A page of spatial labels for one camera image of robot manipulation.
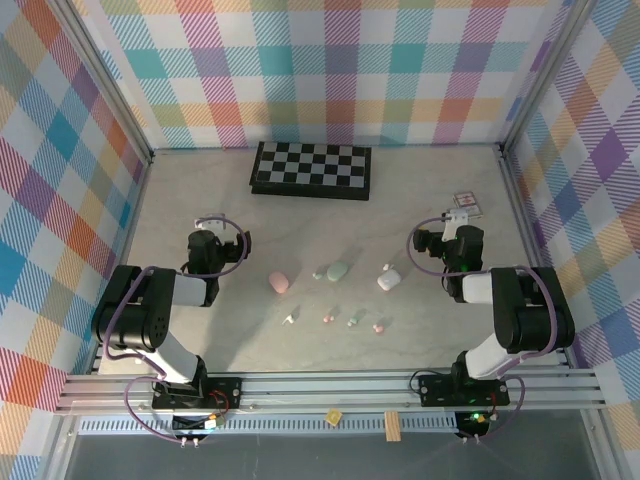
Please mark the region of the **black and white chessboard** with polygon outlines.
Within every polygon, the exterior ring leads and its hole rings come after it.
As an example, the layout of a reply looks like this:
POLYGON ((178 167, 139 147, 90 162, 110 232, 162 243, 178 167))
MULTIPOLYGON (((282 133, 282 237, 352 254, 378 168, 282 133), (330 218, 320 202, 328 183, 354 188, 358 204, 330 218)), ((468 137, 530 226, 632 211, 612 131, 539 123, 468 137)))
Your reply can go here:
POLYGON ((260 195, 367 201, 371 155, 369 147, 261 141, 249 185, 260 195))

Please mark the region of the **playing card box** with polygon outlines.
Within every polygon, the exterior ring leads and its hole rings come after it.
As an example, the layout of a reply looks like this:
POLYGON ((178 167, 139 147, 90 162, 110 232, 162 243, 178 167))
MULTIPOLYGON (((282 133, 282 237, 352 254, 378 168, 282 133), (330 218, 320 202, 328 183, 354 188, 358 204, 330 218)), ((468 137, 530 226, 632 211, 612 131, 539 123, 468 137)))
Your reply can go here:
POLYGON ((483 216, 478 200, 472 191, 455 193, 453 201, 456 208, 464 210, 469 218, 481 218, 483 216))

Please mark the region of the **aluminium frame post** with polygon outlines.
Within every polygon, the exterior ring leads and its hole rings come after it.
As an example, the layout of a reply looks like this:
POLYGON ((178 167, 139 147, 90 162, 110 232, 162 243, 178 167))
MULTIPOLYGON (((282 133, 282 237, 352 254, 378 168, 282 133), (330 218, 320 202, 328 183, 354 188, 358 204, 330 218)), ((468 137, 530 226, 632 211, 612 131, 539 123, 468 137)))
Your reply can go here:
POLYGON ((512 149, 523 135, 597 2, 550 0, 525 56, 522 83, 498 134, 502 153, 512 149))
POLYGON ((72 0, 45 0, 59 21, 87 71, 103 94, 116 120, 147 165, 153 163, 154 152, 142 128, 121 93, 99 49, 93 41, 72 0))

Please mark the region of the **aluminium side rail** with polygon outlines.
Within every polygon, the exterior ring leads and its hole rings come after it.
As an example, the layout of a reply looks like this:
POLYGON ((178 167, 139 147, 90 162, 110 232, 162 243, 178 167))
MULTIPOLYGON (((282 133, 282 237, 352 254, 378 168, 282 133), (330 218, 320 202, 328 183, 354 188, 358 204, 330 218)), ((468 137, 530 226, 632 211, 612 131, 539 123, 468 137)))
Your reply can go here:
POLYGON ((117 255, 115 259, 110 263, 109 268, 107 270, 107 279, 105 286, 108 286, 109 281, 116 269, 117 266, 124 264, 130 255, 130 251, 132 248, 133 240, 135 237, 136 228, 139 221, 140 212, 142 209, 142 204, 144 202, 144 195, 146 193, 150 173, 152 166, 154 165, 156 160, 155 153, 151 154, 151 158, 144 163, 144 166, 141 171, 140 182, 135 187, 134 193, 135 198, 131 202, 131 209, 127 218, 127 222, 124 229, 124 237, 119 244, 119 250, 117 251, 117 255))
POLYGON ((529 222, 523 197, 519 187, 517 186, 514 170, 504 147, 500 144, 496 146, 496 155, 498 158, 499 168, 507 188, 510 203, 512 205, 512 210, 516 217, 520 236, 523 241, 528 265, 531 267, 546 267, 545 261, 543 260, 539 247, 536 243, 533 227, 529 222))

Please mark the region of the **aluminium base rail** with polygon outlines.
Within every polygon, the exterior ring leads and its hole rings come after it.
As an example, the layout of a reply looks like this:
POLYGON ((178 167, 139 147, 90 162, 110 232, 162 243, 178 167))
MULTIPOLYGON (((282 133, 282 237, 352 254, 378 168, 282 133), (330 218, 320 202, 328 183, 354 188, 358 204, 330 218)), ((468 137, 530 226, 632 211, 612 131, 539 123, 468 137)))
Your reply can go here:
POLYGON ((604 407, 598 379, 589 369, 567 364, 521 363, 505 376, 510 403, 493 407, 423 407, 417 393, 420 375, 448 374, 451 367, 409 370, 210 372, 208 377, 240 377, 238 409, 222 411, 154 409, 152 374, 71 375, 55 409, 58 414, 109 415, 156 413, 200 417, 212 413, 326 414, 450 411, 479 412, 515 408, 527 410, 585 410, 604 407))

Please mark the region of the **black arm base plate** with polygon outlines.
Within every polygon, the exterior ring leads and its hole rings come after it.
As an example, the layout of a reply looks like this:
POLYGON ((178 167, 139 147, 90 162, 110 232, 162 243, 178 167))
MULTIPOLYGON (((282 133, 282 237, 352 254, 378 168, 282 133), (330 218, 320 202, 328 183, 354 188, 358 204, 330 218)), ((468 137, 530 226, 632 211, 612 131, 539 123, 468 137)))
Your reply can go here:
POLYGON ((417 381, 423 407, 493 407, 510 403, 506 383, 499 380, 459 380, 451 375, 420 375, 417 381))
POLYGON ((153 385, 154 409, 222 410, 238 409, 242 393, 240 377, 206 377, 194 384, 156 382, 153 385))

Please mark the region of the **black controller board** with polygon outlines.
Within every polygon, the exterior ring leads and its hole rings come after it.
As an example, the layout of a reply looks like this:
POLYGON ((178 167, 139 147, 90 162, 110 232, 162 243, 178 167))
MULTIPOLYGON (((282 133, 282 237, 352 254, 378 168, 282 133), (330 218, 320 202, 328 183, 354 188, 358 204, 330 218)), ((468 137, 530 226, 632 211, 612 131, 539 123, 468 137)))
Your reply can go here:
POLYGON ((173 416, 171 430, 177 438, 201 441, 225 423, 226 418, 222 414, 200 417, 173 416))
POLYGON ((488 411, 456 412, 455 421, 457 437, 463 440, 478 439, 488 434, 491 414, 488 411))

